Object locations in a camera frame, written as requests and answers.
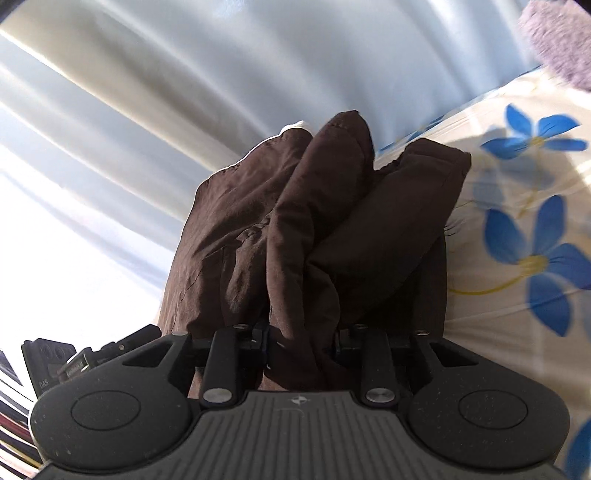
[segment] round pad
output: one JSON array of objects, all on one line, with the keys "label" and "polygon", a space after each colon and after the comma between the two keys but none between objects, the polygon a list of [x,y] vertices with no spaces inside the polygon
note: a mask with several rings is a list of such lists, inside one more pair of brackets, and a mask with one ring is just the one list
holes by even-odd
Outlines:
[{"label": "round pad", "polygon": [[139,415],[139,401],[119,391],[90,393],[72,408],[78,425],[91,430],[116,430],[131,423]]},{"label": "round pad", "polygon": [[500,390],[479,390],[460,400],[460,415],[477,427],[510,429],[527,417],[527,406],[519,397]]},{"label": "round pad", "polygon": [[457,367],[414,396],[408,422],[430,450],[454,463],[509,471],[558,454],[569,412],[554,392],[515,372]]}]

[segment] white curtain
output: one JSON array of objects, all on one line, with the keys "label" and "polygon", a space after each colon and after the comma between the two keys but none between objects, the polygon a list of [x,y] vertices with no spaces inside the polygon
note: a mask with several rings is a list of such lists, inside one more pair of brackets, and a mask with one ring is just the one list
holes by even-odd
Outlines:
[{"label": "white curtain", "polygon": [[158,290],[211,171],[347,109],[380,149],[510,81],[536,65],[526,3],[25,0],[0,25],[1,168]]}]

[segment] black device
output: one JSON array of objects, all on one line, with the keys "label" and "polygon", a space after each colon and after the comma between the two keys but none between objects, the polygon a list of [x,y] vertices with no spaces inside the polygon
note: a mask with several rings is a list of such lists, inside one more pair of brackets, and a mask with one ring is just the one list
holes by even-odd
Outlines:
[{"label": "black device", "polygon": [[76,354],[74,345],[44,338],[26,340],[21,350],[37,397],[60,384],[58,370]]},{"label": "black device", "polygon": [[357,325],[331,352],[358,371],[356,391],[256,391],[268,328],[167,335],[63,377],[31,412],[46,461],[35,478],[565,478],[553,461],[569,414],[541,384],[427,332]]}]

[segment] blue flower print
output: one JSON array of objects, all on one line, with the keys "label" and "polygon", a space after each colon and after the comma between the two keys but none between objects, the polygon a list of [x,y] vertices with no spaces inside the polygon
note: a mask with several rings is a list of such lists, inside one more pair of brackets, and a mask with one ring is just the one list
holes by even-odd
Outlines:
[{"label": "blue flower print", "polygon": [[445,117],[445,115],[438,116],[435,120],[432,120],[431,123],[429,123],[426,127],[423,127],[423,128],[420,128],[419,130],[417,130],[415,133],[413,133],[409,137],[409,139],[407,140],[407,142],[411,142],[415,138],[420,137],[424,133],[426,133],[429,130],[431,130],[433,127],[436,127],[437,125],[439,125],[441,122],[443,122],[443,117]]},{"label": "blue flower print", "polygon": [[585,140],[555,138],[579,124],[567,115],[552,115],[540,119],[535,135],[529,118],[513,105],[505,110],[507,124],[514,131],[514,137],[494,138],[482,144],[482,148],[501,160],[511,160],[530,147],[541,147],[556,151],[583,151],[587,149]]},{"label": "blue flower print", "polygon": [[579,430],[564,463],[564,473],[570,480],[583,480],[583,475],[591,467],[591,420]]},{"label": "blue flower print", "polygon": [[500,210],[488,210],[484,240],[489,255],[518,265],[517,280],[528,279],[528,303],[539,320],[560,336],[570,326],[570,305],[555,275],[591,290],[591,262],[572,244],[558,244],[565,230],[566,206],[561,196],[547,199],[538,211],[533,240],[528,243],[514,221]]}]

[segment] yellow flower stem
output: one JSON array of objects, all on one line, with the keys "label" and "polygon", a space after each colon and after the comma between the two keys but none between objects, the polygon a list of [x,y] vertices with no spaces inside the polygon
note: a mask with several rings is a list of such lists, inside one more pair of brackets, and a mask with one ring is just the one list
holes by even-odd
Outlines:
[{"label": "yellow flower stem", "polygon": [[477,291],[465,291],[465,290],[456,290],[455,288],[448,288],[449,291],[452,293],[457,293],[458,295],[488,295],[489,293],[496,293],[501,290],[505,290],[506,288],[516,284],[519,280],[523,279],[523,275],[519,275],[518,277],[512,278],[501,285],[497,285],[496,287],[489,288],[488,290],[477,290]]},{"label": "yellow flower stem", "polygon": [[537,155],[535,156],[534,187],[531,189],[530,196],[527,199],[527,201],[525,202],[525,205],[521,208],[521,210],[517,214],[517,217],[515,217],[515,218],[521,218],[523,216],[523,214],[531,206],[531,204],[535,200],[535,197],[538,195],[538,192],[540,191],[540,182],[542,179],[542,167],[540,166],[540,163],[541,163],[540,148],[538,147],[537,148]]}]

